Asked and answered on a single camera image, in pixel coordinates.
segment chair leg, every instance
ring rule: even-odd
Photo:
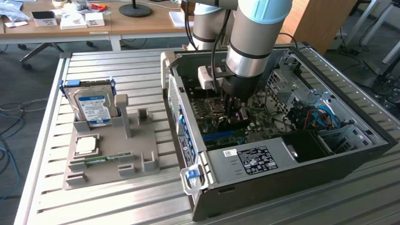
[[[24,63],[28,59],[31,59],[37,53],[40,53],[47,47],[49,47],[49,43],[41,43],[32,52],[29,52],[28,55],[20,60],[21,63]]]
[[[55,49],[57,49],[57,51],[59,51],[60,53],[64,52],[64,50],[60,48],[60,46],[59,46],[56,43],[52,43],[51,46],[52,46]]]

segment white sticker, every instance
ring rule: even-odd
[[[224,155],[225,155],[225,157],[236,156],[237,155],[236,149],[225,150]]]
[[[89,34],[108,34],[108,31],[92,31]]]
[[[7,27],[19,27],[19,26],[23,26],[23,25],[28,25],[28,23],[25,21],[23,22],[5,22],[4,23]]]
[[[80,97],[80,107],[85,115],[87,121],[92,124],[101,124],[111,120],[111,113],[104,106],[104,96]]]

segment red object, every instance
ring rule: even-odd
[[[91,8],[99,10],[99,12],[103,12],[107,9],[107,5],[91,3]]]

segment warning sticker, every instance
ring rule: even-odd
[[[239,151],[237,154],[248,175],[277,168],[267,146]]]
[[[236,156],[236,155],[237,155],[236,149],[231,149],[231,150],[225,150],[225,151],[224,151],[224,156],[225,156],[225,157]]]
[[[92,124],[103,124],[111,120],[111,113],[104,106],[104,96],[80,97],[80,107],[87,121]]]

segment robotic arm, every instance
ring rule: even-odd
[[[227,25],[227,36],[231,34],[227,63],[217,69],[215,76],[223,89],[228,116],[237,118],[237,121],[245,120],[247,101],[255,93],[284,19],[291,11],[292,0],[189,1],[203,4],[196,5],[193,29],[193,42],[200,50],[213,47],[225,14],[221,8],[236,11],[235,22],[231,21]],[[199,68],[199,80],[204,89],[212,87],[209,74],[205,67]]]

